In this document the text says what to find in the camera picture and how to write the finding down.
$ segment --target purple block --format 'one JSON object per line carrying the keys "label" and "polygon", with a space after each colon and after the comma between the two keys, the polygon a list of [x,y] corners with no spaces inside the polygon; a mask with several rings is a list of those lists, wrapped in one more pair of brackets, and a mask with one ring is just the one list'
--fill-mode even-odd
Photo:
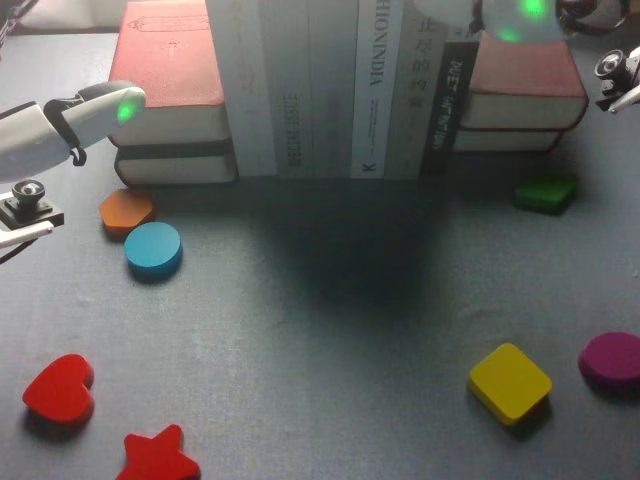
{"label": "purple block", "polygon": [[606,387],[640,385],[640,337],[611,332],[591,340],[580,353],[580,372]]}

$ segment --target green block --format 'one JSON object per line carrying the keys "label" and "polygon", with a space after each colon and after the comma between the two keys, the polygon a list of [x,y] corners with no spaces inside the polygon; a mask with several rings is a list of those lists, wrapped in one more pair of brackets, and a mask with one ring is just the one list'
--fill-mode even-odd
{"label": "green block", "polygon": [[519,208],[543,213],[560,213],[571,202],[578,189],[574,175],[544,174],[526,181],[515,189]]}

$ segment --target orange hexagon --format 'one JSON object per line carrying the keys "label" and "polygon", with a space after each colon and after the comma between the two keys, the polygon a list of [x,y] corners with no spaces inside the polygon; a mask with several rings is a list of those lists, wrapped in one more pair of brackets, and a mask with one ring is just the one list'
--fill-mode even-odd
{"label": "orange hexagon", "polygon": [[116,190],[100,205],[102,223],[112,235],[128,235],[136,227],[155,219],[153,202],[142,192]]}

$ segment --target red book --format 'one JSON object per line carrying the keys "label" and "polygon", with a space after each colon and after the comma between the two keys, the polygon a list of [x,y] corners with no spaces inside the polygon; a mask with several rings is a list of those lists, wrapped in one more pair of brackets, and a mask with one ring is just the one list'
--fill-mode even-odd
{"label": "red book", "polygon": [[109,80],[147,94],[145,111],[112,136],[117,146],[231,136],[204,0],[127,4]]}
{"label": "red book", "polygon": [[549,150],[588,104],[566,42],[511,44],[483,34],[455,150]]}

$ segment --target red star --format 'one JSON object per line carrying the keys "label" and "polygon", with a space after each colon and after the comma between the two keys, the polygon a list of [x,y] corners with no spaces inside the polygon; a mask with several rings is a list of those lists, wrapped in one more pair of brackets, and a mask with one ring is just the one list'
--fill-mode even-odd
{"label": "red star", "polygon": [[154,438],[124,439],[127,465],[116,480],[198,480],[200,467],[182,453],[182,429],[169,425]]}

